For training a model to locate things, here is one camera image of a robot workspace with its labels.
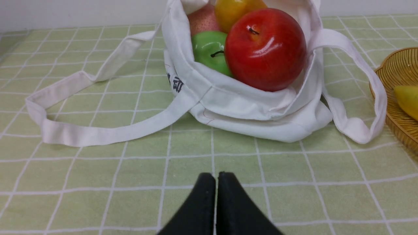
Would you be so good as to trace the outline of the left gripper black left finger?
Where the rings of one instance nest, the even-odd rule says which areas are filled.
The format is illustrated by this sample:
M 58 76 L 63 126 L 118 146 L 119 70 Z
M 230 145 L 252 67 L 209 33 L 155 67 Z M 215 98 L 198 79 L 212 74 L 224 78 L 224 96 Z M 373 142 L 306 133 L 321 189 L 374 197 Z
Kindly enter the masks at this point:
M 200 173 L 192 191 L 158 232 L 159 235 L 212 235 L 214 232 L 216 181 Z

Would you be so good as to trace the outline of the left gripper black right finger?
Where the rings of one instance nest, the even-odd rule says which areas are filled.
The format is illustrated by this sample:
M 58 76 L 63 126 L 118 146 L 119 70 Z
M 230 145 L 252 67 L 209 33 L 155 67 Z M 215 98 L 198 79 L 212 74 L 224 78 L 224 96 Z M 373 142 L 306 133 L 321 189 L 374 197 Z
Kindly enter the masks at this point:
M 257 207 L 232 172 L 218 174 L 218 235 L 282 235 Z

